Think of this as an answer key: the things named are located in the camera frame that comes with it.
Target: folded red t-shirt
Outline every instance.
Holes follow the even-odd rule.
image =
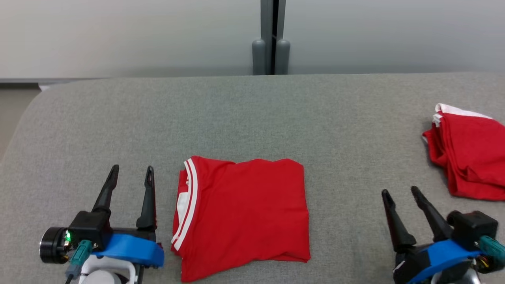
[[[437,105],[438,121],[423,136],[430,159],[444,168],[449,192],[505,200],[505,127],[490,117]]]
[[[310,259],[302,165],[193,156],[184,166],[172,238],[183,282],[253,260]]]

